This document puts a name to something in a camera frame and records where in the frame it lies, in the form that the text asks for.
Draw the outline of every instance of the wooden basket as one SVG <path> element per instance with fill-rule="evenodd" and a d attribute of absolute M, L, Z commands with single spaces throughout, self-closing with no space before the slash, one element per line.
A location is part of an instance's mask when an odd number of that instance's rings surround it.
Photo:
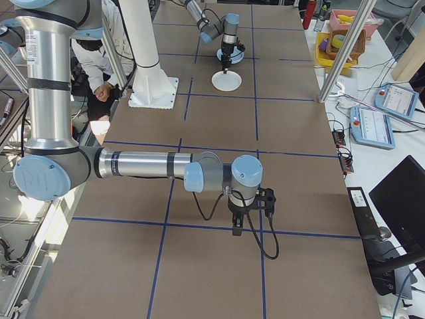
<path fill-rule="evenodd" d="M 331 35 L 329 37 L 329 42 L 327 43 L 326 47 L 326 53 L 329 55 L 329 58 L 332 60 L 335 60 L 337 57 L 339 49 L 336 49 L 332 47 L 332 38 L 334 35 L 347 35 L 348 30 L 334 30 L 331 31 Z M 365 45 L 366 45 L 366 31 L 362 30 L 360 32 L 359 38 L 357 39 L 356 43 L 354 44 L 353 50 L 350 53 L 350 57 L 353 60 L 358 60 L 359 56 L 361 56 L 363 53 L 365 53 Z"/>

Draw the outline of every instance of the black screen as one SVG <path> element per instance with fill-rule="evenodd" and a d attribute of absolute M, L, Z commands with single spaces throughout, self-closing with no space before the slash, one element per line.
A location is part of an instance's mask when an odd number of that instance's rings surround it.
<path fill-rule="evenodd" d="M 402 160 L 369 195 L 408 253 L 425 248 L 425 169 L 412 156 Z"/>

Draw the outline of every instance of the electronic device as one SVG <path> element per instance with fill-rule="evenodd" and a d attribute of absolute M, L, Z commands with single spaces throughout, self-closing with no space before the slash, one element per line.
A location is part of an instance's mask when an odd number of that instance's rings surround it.
<path fill-rule="evenodd" d="M 367 203 L 362 187 L 347 187 L 353 208 L 354 218 L 362 239 L 374 239 L 381 241 L 381 230 L 379 229 L 371 208 Z"/>
<path fill-rule="evenodd" d="M 396 147 L 390 118 L 377 111 L 354 106 L 350 111 L 351 135 L 360 144 L 391 150 Z"/>
<path fill-rule="evenodd" d="M 402 160 L 369 193 L 378 212 L 407 253 L 425 249 L 424 194 L 425 169 L 412 156 Z"/>
<path fill-rule="evenodd" d="M 375 106 L 405 120 L 413 117 L 419 93 L 395 84 L 385 84 L 375 96 Z"/>

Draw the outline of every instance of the white column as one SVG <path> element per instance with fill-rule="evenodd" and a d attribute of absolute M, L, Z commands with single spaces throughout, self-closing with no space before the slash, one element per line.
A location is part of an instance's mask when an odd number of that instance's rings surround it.
<path fill-rule="evenodd" d="M 147 0 L 124 0 L 120 6 L 137 63 L 129 105 L 173 108 L 179 79 L 161 69 Z"/>

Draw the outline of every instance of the white jacket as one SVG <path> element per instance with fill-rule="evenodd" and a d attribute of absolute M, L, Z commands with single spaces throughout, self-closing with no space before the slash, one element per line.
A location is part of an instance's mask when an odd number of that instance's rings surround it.
<path fill-rule="evenodd" d="M 122 25 L 120 11 L 110 0 L 102 0 L 102 11 L 108 23 L 108 28 L 114 41 L 115 49 L 118 53 L 118 58 L 121 61 L 123 70 L 126 75 L 129 75 L 133 70 L 133 61 L 131 60 L 133 55 L 131 54 L 130 45 Z M 71 44 L 72 50 L 74 51 L 78 61 L 80 61 L 82 68 L 88 75 L 88 82 L 90 83 L 90 88 L 93 92 L 104 83 L 103 73 L 111 76 L 108 80 L 110 84 L 115 86 L 118 83 L 117 76 L 112 70 L 111 64 L 103 47 L 97 51 L 87 51 L 83 49 L 75 39 L 72 39 Z"/>

